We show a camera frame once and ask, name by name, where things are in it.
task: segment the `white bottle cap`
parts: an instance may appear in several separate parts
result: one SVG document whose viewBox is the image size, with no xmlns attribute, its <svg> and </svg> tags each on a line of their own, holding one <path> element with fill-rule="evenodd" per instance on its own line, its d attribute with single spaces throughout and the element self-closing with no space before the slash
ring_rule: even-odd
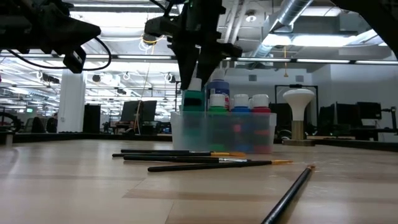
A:
<svg viewBox="0 0 398 224">
<path fill-rule="evenodd" d="M 211 80 L 224 80 L 225 70 L 222 68 L 216 68 L 211 75 Z"/>
<path fill-rule="evenodd" d="M 268 107 L 269 97 L 267 94 L 258 94 L 253 96 L 253 108 Z"/>
<path fill-rule="evenodd" d="M 253 98 L 249 99 L 249 108 L 253 109 Z"/>
<path fill-rule="evenodd" d="M 189 83 L 188 90 L 201 91 L 201 79 L 200 78 L 192 78 L 191 83 Z"/>
<path fill-rule="evenodd" d="M 234 107 L 249 107 L 249 96 L 247 94 L 238 94 L 234 97 Z"/>
<path fill-rule="evenodd" d="M 225 107 L 225 95 L 224 94 L 211 94 L 210 95 L 210 106 Z"/>
</svg>

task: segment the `lamp base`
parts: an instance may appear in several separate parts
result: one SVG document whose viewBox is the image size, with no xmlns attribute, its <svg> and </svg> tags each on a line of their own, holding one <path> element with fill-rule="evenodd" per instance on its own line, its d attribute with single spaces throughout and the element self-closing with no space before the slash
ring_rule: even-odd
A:
<svg viewBox="0 0 398 224">
<path fill-rule="evenodd" d="M 315 146 L 315 142 L 312 140 L 283 140 L 282 144 L 284 146 Z"/>
</svg>

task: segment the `white pillar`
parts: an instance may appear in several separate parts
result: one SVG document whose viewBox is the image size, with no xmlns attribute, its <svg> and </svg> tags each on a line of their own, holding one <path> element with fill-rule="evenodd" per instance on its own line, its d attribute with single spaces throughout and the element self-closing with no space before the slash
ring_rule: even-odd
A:
<svg viewBox="0 0 398 224">
<path fill-rule="evenodd" d="M 83 131 L 85 114 L 86 74 L 62 72 L 58 132 Z"/>
</svg>

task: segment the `computer monitor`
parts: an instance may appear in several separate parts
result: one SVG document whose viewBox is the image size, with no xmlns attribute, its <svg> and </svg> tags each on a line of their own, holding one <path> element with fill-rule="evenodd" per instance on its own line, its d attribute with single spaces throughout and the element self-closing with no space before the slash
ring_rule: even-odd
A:
<svg viewBox="0 0 398 224">
<path fill-rule="evenodd" d="M 358 105 L 337 103 L 336 110 L 338 124 L 349 124 L 351 127 L 362 126 Z"/>
<path fill-rule="evenodd" d="M 318 127 L 332 127 L 335 123 L 335 104 L 319 109 Z"/>
<path fill-rule="evenodd" d="M 122 117 L 120 121 L 135 121 L 138 108 L 138 101 L 124 102 Z"/>
<path fill-rule="evenodd" d="M 361 119 L 381 119 L 381 104 L 357 102 Z"/>
<path fill-rule="evenodd" d="M 144 107 L 142 109 L 142 120 L 144 121 L 154 121 L 156 114 L 157 101 L 144 101 Z"/>
<path fill-rule="evenodd" d="M 269 105 L 271 111 L 277 114 L 277 127 L 289 129 L 292 125 L 292 109 L 288 103 L 271 103 Z"/>
<path fill-rule="evenodd" d="M 122 117 L 120 121 L 135 121 L 139 101 L 124 102 Z M 154 121 L 157 101 L 142 101 L 140 111 L 142 111 L 143 121 Z"/>
</svg>

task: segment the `wooden table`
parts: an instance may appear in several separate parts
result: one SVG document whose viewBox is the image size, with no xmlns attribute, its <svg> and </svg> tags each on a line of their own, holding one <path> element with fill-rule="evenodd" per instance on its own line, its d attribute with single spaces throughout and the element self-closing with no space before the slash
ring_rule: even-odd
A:
<svg viewBox="0 0 398 224">
<path fill-rule="evenodd" d="M 284 166 L 147 173 L 153 162 L 112 159 L 121 148 L 169 142 L 62 141 L 0 149 L 6 223 L 260 223 L 307 164 L 316 172 L 283 223 L 397 223 L 398 154 L 275 146 Z"/>
</svg>

